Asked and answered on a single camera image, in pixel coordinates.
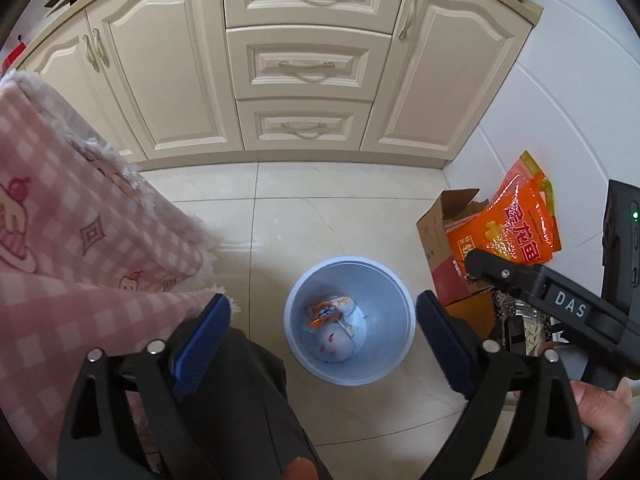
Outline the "person's right hand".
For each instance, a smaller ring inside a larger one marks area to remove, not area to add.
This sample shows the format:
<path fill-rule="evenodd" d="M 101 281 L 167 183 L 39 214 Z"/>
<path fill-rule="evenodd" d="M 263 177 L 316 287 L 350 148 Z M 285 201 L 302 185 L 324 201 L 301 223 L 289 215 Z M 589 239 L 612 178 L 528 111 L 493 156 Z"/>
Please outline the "person's right hand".
<path fill-rule="evenodd" d="M 615 390 L 570 382 L 580 421 L 592 431 L 587 444 L 587 478 L 601 479 L 629 440 L 632 393 L 623 377 Z"/>

